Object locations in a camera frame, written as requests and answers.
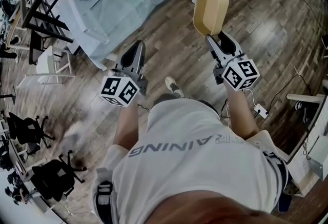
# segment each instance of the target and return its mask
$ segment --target white chair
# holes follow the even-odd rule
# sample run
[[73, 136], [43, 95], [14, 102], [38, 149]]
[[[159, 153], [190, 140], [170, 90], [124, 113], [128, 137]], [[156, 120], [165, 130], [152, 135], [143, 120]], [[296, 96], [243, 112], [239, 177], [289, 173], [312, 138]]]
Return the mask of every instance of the white chair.
[[[55, 60], [54, 51], [67, 54], [68, 63], [59, 69], [57, 67], [59, 60]], [[69, 73], [61, 73], [66, 69], [69, 69]], [[37, 60], [36, 74], [26, 74], [17, 88], [21, 89], [31, 85], [62, 85], [63, 83], [59, 82], [59, 77], [75, 77], [72, 71], [70, 52], [50, 46]], [[51, 78], [56, 78], [56, 82], [49, 82]]]

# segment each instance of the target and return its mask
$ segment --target white table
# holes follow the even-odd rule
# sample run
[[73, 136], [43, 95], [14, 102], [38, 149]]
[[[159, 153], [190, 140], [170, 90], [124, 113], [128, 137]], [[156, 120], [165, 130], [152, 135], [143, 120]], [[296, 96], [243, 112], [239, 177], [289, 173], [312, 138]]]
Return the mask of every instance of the white table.
[[305, 197], [319, 180], [319, 177], [310, 168], [310, 163], [304, 155], [303, 143], [306, 143], [307, 152], [309, 153], [318, 137], [324, 134], [325, 128], [328, 125], [328, 101], [327, 96], [324, 95], [288, 94], [287, 99], [319, 104], [318, 111], [310, 123], [308, 131], [304, 133], [293, 152], [288, 156], [280, 150], [283, 154], [283, 159], [287, 162], [293, 181], [299, 188], [300, 193], [298, 195]]
[[100, 0], [91, 10], [96, 24], [107, 35], [104, 44], [83, 33], [79, 28], [68, 0], [59, 0], [56, 9], [61, 21], [65, 22], [74, 39], [95, 65], [103, 70], [101, 63], [130, 34], [137, 30], [154, 8], [165, 0]]

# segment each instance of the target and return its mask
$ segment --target wooden floor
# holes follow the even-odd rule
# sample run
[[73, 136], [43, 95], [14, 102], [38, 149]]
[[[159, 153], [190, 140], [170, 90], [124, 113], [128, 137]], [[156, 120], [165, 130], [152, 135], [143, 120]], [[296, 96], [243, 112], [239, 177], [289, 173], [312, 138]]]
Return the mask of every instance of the wooden floor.
[[[327, 0], [309, 1], [320, 25], [328, 26]], [[226, 99], [226, 92], [217, 86], [212, 75], [215, 62], [208, 48], [193, 27], [194, 5], [191, 0], [169, 0], [158, 8], [144, 25], [134, 32], [118, 49], [131, 46], [137, 39], [147, 45], [145, 74], [149, 80], [148, 95], [142, 101], [152, 107], [153, 101], [166, 92], [164, 78], [172, 76], [187, 95], [204, 99], [217, 110]], [[324, 31], [302, 0], [230, 0], [223, 30], [240, 42], [261, 73], [254, 92], [255, 103], [269, 107], [274, 95], [295, 74], [301, 73], [313, 93], [321, 91], [321, 81], [327, 73], [325, 53], [320, 36]], [[23, 43], [28, 43], [25, 34]], [[20, 62], [4, 60], [2, 94], [11, 93], [25, 73], [33, 72], [28, 65], [27, 52], [20, 52]], [[107, 67], [113, 63], [107, 61]], [[81, 53], [73, 59], [77, 78], [67, 79], [63, 86], [16, 89], [16, 104], [5, 101], [6, 111], [25, 117], [49, 116], [46, 131], [56, 137], [52, 148], [42, 150], [28, 164], [43, 157], [56, 158], [69, 149], [74, 162], [88, 168], [79, 174], [84, 184], [76, 183], [75, 190], [63, 206], [55, 211], [69, 224], [97, 223], [89, 211], [89, 188], [94, 170], [101, 163], [114, 136], [118, 109], [98, 96], [102, 78], [107, 72], [98, 70]], [[296, 78], [278, 95], [268, 119], [256, 118], [260, 128], [268, 130], [277, 146], [290, 152], [304, 131], [301, 116], [287, 93], [308, 94], [300, 78]], [[247, 92], [250, 108], [252, 97]], [[148, 113], [139, 110], [140, 131], [147, 123]], [[318, 183], [306, 198], [294, 198], [290, 211], [278, 214], [293, 223], [313, 223], [328, 206], [328, 182]]]

